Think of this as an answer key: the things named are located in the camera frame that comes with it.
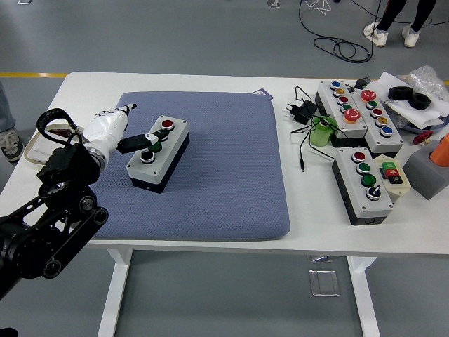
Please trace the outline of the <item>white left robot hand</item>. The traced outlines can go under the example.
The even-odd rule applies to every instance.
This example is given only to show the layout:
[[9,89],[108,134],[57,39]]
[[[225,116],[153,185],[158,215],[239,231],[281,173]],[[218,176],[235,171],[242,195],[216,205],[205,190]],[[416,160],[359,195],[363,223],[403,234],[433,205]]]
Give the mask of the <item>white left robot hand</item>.
[[154,132],[123,139],[129,114],[136,107],[137,105],[132,103],[96,114],[83,130],[86,149],[93,156],[109,161],[109,155],[114,150],[122,154],[135,152],[150,148],[168,137],[170,130],[160,128]]

